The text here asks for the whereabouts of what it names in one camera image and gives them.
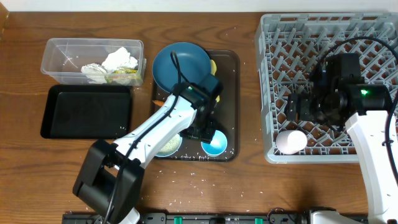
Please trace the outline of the grey paper ball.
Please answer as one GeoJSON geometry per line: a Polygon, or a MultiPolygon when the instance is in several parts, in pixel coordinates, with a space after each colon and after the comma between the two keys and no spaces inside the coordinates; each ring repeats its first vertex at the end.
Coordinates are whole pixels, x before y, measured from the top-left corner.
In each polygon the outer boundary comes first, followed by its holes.
{"type": "Polygon", "coordinates": [[[107,70],[97,64],[91,63],[88,65],[84,65],[81,67],[81,73],[83,73],[88,79],[88,83],[90,84],[105,84],[107,83],[105,79],[105,75],[107,74],[107,70]]]}

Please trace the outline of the pink plastic cup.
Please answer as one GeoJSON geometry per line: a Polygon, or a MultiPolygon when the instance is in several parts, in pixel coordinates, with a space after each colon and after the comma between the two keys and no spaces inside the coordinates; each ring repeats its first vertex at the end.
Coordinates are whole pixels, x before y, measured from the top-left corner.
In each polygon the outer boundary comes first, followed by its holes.
{"type": "Polygon", "coordinates": [[[307,145],[307,136],[299,130],[282,131],[275,140],[278,150],[283,154],[295,154],[307,145]]]}

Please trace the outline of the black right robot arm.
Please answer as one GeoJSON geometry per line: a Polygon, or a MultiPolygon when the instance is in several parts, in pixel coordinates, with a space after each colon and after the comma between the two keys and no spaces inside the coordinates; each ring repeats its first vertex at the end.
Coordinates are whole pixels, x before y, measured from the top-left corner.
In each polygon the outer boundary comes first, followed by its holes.
{"type": "Polygon", "coordinates": [[[285,108],[289,121],[345,128],[358,156],[369,223],[397,223],[395,108],[386,86],[358,77],[318,82],[310,94],[292,93],[285,108]]]}

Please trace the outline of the orange carrot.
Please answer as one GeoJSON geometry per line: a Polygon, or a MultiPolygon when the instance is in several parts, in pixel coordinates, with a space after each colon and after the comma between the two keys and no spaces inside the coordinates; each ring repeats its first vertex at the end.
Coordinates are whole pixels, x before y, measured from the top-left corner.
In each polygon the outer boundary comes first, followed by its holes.
{"type": "Polygon", "coordinates": [[[159,107],[161,107],[161,106],[163,106],[164,105],[164,101],[160,101],[160,100],[153,100],[152,101],[155,105],[157,105],[157,106],[159,106],[159,107]]]}

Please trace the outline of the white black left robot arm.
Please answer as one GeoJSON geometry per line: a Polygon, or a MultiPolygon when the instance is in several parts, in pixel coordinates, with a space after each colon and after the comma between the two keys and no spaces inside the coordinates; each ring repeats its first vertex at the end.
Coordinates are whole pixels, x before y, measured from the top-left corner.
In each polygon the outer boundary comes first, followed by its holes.
{"type": "Polygon", "coordinates": [[[163,106],[133,132],[112,144],[103,139],[89,148],[73,186],[73,194],[103,217],[103,223],[137,223],[144,172],[155,155],[177,134],[211,141],[208,130],[216,98],[214,84],[176,84],[163,106]]]}

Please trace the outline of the yellow green snack wrapper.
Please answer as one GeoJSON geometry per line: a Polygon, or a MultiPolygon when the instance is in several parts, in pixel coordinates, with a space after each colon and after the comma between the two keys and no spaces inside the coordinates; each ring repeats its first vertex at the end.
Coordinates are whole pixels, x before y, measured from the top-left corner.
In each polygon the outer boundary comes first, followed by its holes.
{"type": "Polygon", "coordinates": [[[137,76],[137,70],[132,68],[120,68],[115,70],[111,75],[105,76],[107,83],[115,82],[120,85],[130,85],[136,80],[140,80],[137,76]]]}

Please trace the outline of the white paper napkin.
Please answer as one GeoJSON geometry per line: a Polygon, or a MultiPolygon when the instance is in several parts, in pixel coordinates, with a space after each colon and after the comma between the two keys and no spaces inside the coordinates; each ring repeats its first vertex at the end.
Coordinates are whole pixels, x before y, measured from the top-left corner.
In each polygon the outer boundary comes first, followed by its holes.
{"type": "Polygon", "coordinates": [[[121,47],[117,51],[110,53],[101,65],[109,73],[112,73],[120,68],[135,68],[138,65],[138,60],[131,56],[131,53],[126,48],[121,47]]]}

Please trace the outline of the small light blue cup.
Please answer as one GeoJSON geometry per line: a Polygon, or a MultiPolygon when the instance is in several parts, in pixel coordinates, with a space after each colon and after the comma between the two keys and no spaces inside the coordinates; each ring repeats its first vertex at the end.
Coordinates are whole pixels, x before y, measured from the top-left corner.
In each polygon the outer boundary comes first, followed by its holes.
{"type": "Polygon", "coordinates": [[[201,147],[204,152],[211,157],[216,157],[222,154],[228,146],[228,140],[225,134],[219,130],[215,131],[213,139],[210,143],[201,142],[201,147]]]}

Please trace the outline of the dark blue plate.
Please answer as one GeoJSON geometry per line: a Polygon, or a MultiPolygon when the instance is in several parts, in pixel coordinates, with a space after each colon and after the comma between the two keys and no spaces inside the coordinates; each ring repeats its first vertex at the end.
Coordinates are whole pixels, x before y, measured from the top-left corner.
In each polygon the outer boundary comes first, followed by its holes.
{"type": "Polygon", "coordinates": [[[166,92],[178,82],[178,74],[171,58],[171,52],[177,54],[182,74],[190,83],[199,84],[210,74],[209,55],[199,45],[189,42],[177,42],[164,47],[155,57],[152,66],[154,81],[166,92]]]}

